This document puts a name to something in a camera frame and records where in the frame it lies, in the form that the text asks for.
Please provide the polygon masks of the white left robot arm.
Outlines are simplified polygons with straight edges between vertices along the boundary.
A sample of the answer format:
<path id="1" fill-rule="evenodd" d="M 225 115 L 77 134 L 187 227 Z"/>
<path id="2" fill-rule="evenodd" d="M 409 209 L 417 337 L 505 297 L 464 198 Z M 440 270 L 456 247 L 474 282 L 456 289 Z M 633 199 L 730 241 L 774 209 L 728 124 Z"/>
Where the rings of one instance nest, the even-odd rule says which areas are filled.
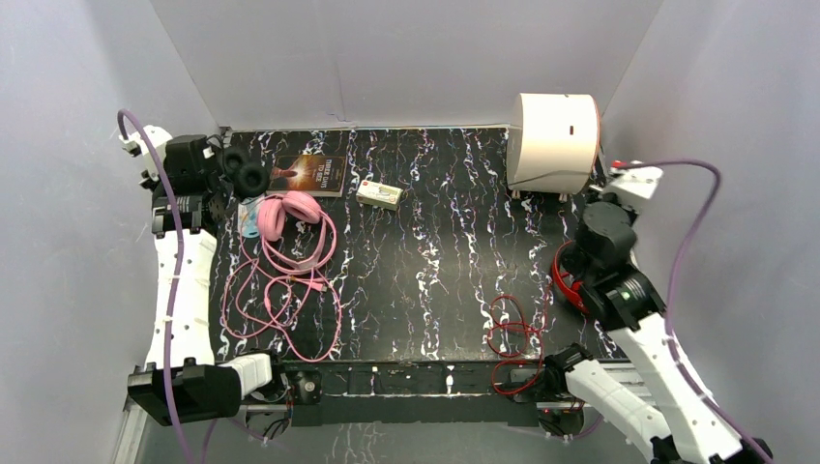
<path id="1" fill-rule="evenodd" d="M 141 155 L 140 184 L 152 193 L 151 232 L 158 259 L 156 317 L 143 368 L 128 379 L 129 398 L 163 426 L 235 416 L 252 392 L 284 398 L 287 374 L 264 352 L 218 364 L 210 339 L 211 270 L 230 191 L 246 162 L 202 134 L 173 136 L 148 126 L 124 138 Z"/>

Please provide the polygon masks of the black on-ear headphones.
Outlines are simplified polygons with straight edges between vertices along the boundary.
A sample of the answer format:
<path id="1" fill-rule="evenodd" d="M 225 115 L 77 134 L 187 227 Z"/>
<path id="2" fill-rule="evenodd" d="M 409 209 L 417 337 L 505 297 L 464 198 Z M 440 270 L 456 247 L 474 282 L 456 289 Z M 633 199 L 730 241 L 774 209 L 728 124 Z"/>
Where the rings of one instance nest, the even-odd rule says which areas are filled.
<path id="1" fill-rule="evenodd" d="M 254 198 L 266 192 L 270 174 L 259 161 L 239 147 L 227 147 L 221 154 L 223 175 L 233 186 L 233 195 L 240 200 Z"/>

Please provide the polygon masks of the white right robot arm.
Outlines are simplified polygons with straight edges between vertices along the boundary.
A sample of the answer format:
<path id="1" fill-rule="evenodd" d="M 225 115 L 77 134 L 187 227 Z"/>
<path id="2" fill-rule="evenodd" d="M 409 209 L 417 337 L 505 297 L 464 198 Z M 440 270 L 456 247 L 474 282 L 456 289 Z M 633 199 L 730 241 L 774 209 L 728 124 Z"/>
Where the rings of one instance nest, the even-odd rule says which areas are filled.
<path id="1" fill-rule="evenodd" d="M 768 446 L 731 424 L 686 371 L 683 351 L 667 330 L 662 298 L 630 262 L 635 242 L 630 213 L 598 201 L 585 207 L 573 241 L 560 254 L 580 280 L 587 313 L 625 352 L 653 400 L 615 380 L 578 343 L 545 357 L 546 391 L 591 405 L 650 463 L 772 462 Z"/>

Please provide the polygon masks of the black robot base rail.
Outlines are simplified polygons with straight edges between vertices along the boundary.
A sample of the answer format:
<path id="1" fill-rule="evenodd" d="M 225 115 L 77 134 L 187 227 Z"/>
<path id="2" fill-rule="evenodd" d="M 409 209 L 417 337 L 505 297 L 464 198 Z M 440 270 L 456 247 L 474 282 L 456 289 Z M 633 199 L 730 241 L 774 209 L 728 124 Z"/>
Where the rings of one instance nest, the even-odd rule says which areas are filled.
<path id="1" fill-rule="evenodd" d="M 293 407 L 297 427 L 343 423 L 478 423 L 574 434 L 594 422 L 591 407 L 535 369 L 495 362 L 283 362 L 275 382 L 242 412 L 254 419 Z"/>

